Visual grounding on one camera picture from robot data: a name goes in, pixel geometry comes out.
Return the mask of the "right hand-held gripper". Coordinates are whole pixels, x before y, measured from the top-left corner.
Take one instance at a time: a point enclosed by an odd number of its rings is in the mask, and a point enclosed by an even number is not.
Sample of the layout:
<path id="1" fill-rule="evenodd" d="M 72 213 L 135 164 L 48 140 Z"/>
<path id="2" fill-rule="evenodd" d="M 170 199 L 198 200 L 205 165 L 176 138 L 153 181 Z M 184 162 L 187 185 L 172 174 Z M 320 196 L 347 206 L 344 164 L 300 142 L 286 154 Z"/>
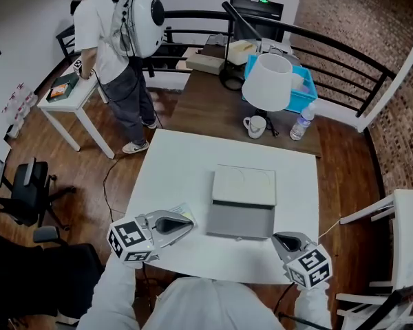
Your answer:
<path id="1" fill-rule="evenodd" d="M 301 232 L 277 232 L 271 241 L 291 282 L 312 289 L 332 276 L 332 262 L 322 244 Z"/>

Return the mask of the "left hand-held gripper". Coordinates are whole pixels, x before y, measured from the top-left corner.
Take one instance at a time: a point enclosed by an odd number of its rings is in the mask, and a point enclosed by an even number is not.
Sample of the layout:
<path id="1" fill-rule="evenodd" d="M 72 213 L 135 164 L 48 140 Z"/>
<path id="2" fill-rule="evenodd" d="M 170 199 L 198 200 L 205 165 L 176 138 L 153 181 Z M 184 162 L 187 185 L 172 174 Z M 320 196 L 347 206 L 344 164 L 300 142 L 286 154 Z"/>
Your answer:
<path id="1" fill-rule="evenodd" d="M 110 224 L 107 241 L 123 263 L 144 263 L 184 238 L 195 227 L 193 220 L 168 210 L 124 217 Z"/>

